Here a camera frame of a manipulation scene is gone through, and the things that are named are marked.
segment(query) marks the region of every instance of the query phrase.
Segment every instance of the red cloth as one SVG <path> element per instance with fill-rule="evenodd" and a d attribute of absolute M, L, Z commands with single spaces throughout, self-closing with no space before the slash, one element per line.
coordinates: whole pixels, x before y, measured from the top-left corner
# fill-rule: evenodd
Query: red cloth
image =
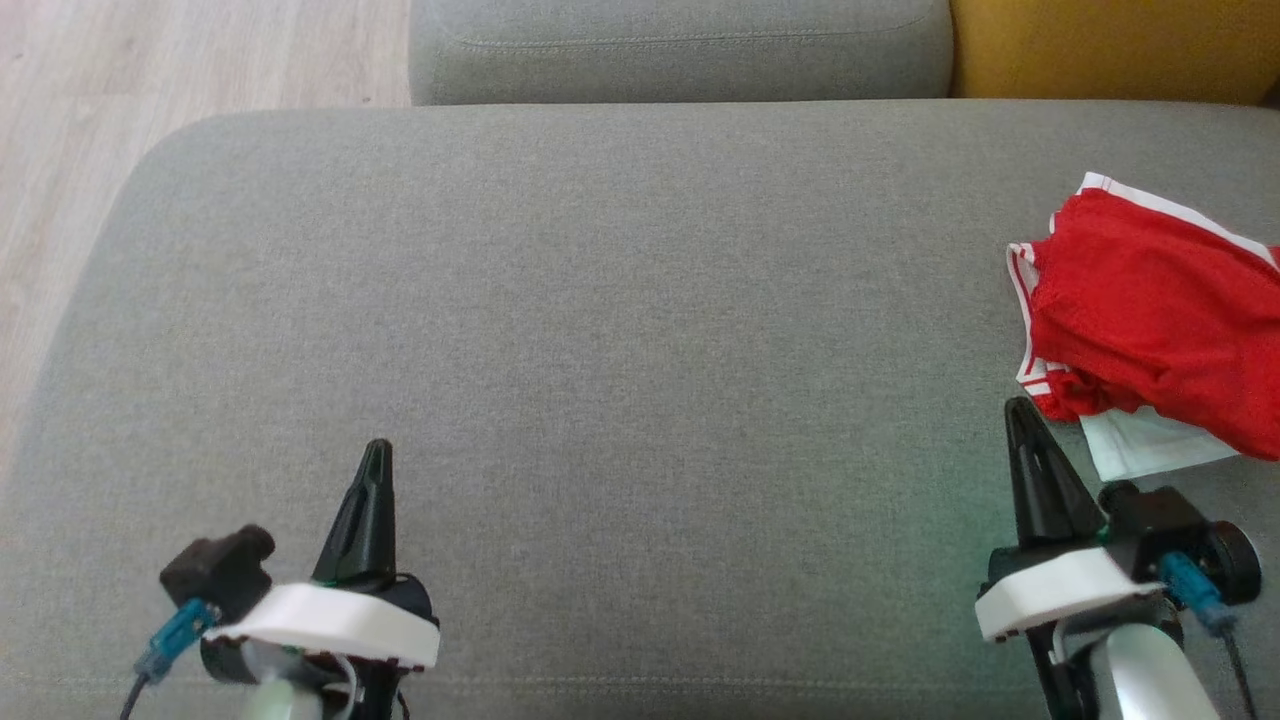
<path fill-rule="evenodd" d="M 1151 405 L 1280 459 L 1280 250 L 1108 187 L 1083 188 L 1047 240 L 1010 249 L 1029 327 L 1019 379 L 1057 420 Z"/>

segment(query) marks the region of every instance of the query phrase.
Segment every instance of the wooden floor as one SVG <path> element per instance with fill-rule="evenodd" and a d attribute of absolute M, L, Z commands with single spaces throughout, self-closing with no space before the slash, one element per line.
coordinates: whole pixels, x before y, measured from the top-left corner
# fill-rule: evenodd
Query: wooden floor
<path fill-rule="evenodd" d="M 0 482 L 100 225 L 174 129 L 408 105 L 408 0 L 0 0 Z"/>

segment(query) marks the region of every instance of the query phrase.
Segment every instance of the mustard yellow fabric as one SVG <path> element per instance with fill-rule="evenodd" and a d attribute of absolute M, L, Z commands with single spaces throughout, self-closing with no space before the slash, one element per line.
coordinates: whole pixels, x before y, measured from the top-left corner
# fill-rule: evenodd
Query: mustard yellow fabric
<path fill-rule="evenodd" d="M 1257 104 L 1280 0 L 952 0 L 960 97 Z"/>

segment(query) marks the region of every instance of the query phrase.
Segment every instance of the blue connector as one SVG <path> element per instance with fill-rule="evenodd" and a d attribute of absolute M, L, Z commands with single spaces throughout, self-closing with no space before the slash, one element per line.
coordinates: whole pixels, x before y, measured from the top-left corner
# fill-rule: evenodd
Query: blue connector
<path fill-rule="evenodd" d="M 169 674 L 178 656 L 218 624 L 218 615 L 212 605 L 198 598 L 188 600 L 160 632 L 151 635 L 147 651 L 133 664 L 133 670 L 146 678 L 148 685 L 157 684 Z"/>
<path fill-rule="evenodd" d="M 1185 553 L 1170 552 L 1160 559 L 1160 582 L 1178 602 L 1192 609 L 1215 638 L 1226 635 L 1235 625 L 1235 611 L 1222 602 L 1222 593 Z"/>

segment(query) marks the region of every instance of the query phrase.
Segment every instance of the gray sofa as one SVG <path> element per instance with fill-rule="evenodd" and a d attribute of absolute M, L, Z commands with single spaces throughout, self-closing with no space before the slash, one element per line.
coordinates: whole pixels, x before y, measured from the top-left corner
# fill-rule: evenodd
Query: gray sofa
<path fill-rule="evenodd" d="M 554 63 L 433 40 L 424 6 L 420 99 L 591 99 L 552 90 Z M 561 37 L 553 20 L 529 41 Z M 831 87 L 941 92 L 909 55 L 946 46 L 945 22 L 910 27 Z M 801 49 L 837 53 L 732 51 L 765 68 L 769 53 L 808 65 Z M 631 50 L 602 97 L 736 97 L 700 67 L 627 90 L 634 67 L 658 72 Z M 826 96 L 810 79 L 803 94 Z M 762 82 L 741 95 L 774 92 Z M 122 192 L 0 498 L 0 717 L 115 717 L 172 610 L 156 573 L 193 537 L 257 521 L 273 575 L 305 578 L 376 436 L 397 448 L 401 565 L 443 623 L 438 669 L 406 685 L 415 719 L 1042 716 L 1027 648 L 983 644 L 972 605 L 1014 538 L 1000 410 L 1023 328 L 1002 249 L 1042 237 L 1085 170 L 1275 242 L 1277 155 L 1280 113 L 1152 102 L 485 105 L 186 128 Z M 1096 489 L 1078 428 L 1057 430 Z M 1164 483 L 1280 552 L 1272 465 L 1140 484 Z M 1265 591 L 1244 616 L 1265 717 L 1277 602 Z M 1192 633 L 1188 653 L 1238 714 L 1220 648 Z M 232 717 L 243 697 L 188 656 L 136 717 Z"/>

